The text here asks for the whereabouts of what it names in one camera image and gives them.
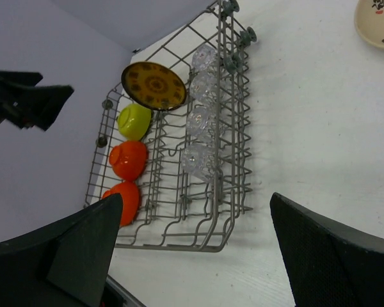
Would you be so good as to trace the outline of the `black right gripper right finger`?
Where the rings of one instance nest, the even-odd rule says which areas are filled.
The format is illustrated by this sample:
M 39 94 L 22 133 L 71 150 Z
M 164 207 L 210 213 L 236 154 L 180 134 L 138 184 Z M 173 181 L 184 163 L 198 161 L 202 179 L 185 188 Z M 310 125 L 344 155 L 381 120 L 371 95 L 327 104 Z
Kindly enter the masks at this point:
M 269 205 L 296 306 L 384 306 L 384 239 L 279 193 Z

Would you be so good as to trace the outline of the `cream plate red marks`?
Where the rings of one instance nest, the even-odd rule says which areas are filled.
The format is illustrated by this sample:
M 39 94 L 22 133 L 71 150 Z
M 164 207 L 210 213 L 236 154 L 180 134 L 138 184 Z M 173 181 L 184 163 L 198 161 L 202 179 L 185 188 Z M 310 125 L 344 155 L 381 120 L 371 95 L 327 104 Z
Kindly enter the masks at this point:
M 359 0 L 354 25 L 364 42 L 384 50 L 384 1 Z

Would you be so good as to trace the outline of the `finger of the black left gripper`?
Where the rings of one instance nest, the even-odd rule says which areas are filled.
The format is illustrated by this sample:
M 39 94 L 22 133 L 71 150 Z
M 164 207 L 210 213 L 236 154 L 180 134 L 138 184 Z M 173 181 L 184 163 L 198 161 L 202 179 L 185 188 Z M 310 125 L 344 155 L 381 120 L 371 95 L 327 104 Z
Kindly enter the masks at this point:
M 34 88 L 43 75 L 39 72 L 19 72 L 0 70 L 0 98 L 18 98 L 27 90 Z
M 46 131 L 73 93 L 69 85 L 16 86 L 6 110 L 22 128 L 38 127 Z

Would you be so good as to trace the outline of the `orange bowl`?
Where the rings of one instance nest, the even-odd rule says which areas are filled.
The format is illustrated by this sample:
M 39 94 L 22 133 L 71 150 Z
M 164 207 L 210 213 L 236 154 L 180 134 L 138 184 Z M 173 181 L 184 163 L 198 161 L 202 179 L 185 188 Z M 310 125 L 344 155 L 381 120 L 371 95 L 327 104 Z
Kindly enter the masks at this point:
M 119 178 L 133 182 L 143 173 L 147 157 L 148 151 L 144 143 L 124 141 L 111 150 L 109 164 Z
M 102 198 L 106 198 L 116 193 L 121 195 L 123 201 L 120 226 L 128 226 L 134 221 L 140 207 L 140 190 L 134 182 L 122 182 L 107 190 L 102 195 Z

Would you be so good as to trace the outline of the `yellow patterned plate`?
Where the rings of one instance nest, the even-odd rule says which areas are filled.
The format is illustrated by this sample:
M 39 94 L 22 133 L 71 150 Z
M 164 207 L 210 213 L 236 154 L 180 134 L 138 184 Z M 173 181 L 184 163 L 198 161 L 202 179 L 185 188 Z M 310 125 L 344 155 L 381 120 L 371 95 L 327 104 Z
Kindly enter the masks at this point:
M 155 111 L 171 111 L 183 106 L 188 97 L 182 79 L 165 66 L 139 61 L 121 74 L 122 87 L 136 103 Z

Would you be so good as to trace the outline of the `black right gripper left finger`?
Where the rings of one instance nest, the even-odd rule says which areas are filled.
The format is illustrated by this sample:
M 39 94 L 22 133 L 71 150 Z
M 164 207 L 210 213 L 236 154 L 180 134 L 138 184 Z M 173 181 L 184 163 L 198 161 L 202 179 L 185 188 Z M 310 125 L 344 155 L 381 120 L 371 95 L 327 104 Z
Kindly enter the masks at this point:
M 0 306 L 99 306 L 122 210 L 112 194 L 0 242 Z

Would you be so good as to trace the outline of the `grey wire dish rack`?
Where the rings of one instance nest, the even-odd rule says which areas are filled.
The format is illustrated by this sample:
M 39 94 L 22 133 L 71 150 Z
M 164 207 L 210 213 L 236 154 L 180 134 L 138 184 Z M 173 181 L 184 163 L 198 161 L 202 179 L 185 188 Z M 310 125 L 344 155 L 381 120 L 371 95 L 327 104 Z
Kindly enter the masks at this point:
M 135 55 L 102 103 L 84 205 L 125 199 L 118 248 L 216 253 L 249 211 L 250 94 L 237 1 Z

